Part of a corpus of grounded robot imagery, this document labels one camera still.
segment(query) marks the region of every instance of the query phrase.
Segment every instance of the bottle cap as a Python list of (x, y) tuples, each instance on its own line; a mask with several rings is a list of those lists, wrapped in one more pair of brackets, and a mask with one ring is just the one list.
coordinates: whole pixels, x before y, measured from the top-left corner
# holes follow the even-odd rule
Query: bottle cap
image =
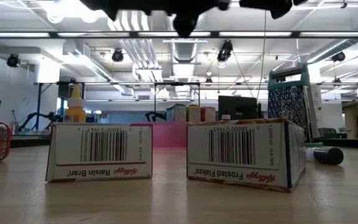
[(74, 86), (73, 94), (71, 94), (71, 98), (67, 99), (67, 106), (75, 106), (75, 107), (84, 107), (84, 100), (81, 99), (80, 88), (78, 85)]

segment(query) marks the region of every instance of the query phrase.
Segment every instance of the raisin bran box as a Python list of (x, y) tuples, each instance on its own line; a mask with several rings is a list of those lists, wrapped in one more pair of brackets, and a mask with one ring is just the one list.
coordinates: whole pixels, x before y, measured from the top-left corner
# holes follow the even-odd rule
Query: raisin bran box
[(151, 124), (54, 123), (47, 182), (152, 177)]
[(290, 192), (305, 151), (303, 129), (285, 118), (189, 123), (187, 177)]

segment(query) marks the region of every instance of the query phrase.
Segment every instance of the spotlight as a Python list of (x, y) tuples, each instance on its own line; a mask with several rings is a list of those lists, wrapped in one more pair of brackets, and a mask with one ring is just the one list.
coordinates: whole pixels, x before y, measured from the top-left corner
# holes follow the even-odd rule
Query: spotlight
[(346, 58), (346, 55), (344, 52), (339, 52), (338, 54), (331, 57), (331, 60), (333, 62), (343, 62)]
[(18, 54), (11, 54), (11, 56), (6, 61), (7, 66), (11, 68), (20, 67), (20, 59)]
[(114, 49), (114, 53), (112, 54), (111, 59), (113, 62), (122, 62), (122, 60), (124, 60), (122, 49)]
[(218, 53), (218, 57), (217, 57), (218, 62), (227, 61), (231, 56), (232, 50), (233, 50), (233, 45), (231, 44), (231, 40), (225, 40)]

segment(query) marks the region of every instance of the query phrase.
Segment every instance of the yellow bottle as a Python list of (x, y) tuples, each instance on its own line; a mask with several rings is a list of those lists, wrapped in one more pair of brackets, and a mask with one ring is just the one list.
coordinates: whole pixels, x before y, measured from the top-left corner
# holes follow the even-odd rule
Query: yellow bottle
[(84, 123), (86, 115), (84, 111), (84, 100), (80, 96), (80, 88), (78, 85), (74, 86), (73, 94), (70, 99), (67, 99), (68, 109), (65, 110), (64, 122)]

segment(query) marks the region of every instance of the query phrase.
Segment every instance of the kellogg's logo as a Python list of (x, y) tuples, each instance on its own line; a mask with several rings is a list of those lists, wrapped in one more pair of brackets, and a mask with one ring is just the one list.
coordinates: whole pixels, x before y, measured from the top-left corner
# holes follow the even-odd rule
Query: kellogg's logo
[(124, 174), (124, 175), (134, 175), (137, 173), (137, 169), (125, 169), (123, 167), (120, 167), (114, 171), (114, 174)]
[(247, 174), (247, 179), (257, 179), (259, 182), (265, 182), (266, 184), (269, 182), (273, 182), (276, 179), (274, 175), (259, 175), (258, 172), (252, 172), (251, 174)]

